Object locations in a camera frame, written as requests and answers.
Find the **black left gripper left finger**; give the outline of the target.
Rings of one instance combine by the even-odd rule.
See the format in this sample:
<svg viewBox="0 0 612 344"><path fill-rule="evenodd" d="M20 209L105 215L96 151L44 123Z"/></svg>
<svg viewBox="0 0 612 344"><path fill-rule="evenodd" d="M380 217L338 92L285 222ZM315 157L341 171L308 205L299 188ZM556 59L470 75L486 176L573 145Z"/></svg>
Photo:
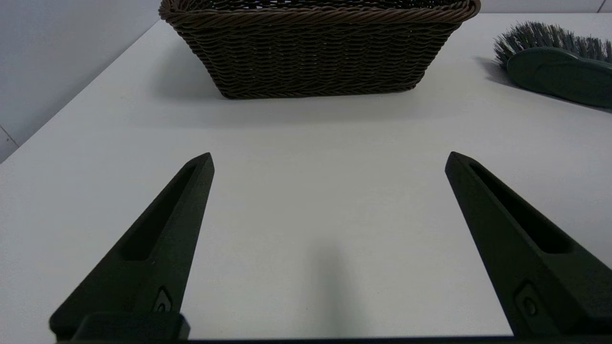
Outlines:
<svg viewBox="0 0 612 344"><path fill-rule="evenodd" d="M188 161L50 317L57 341L180 341L181 305L215 168Z"/></svg>

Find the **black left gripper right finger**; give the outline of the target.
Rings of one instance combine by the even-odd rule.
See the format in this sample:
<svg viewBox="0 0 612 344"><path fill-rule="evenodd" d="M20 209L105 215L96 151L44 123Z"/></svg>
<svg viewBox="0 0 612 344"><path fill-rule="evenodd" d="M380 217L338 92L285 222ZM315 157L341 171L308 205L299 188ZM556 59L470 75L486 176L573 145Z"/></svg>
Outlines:
<svg viewBox="0 0 612 344"><path fill-rule="evenodd" d="M608 266L475 159L445 173L514 335L611 335Z"/></svg>

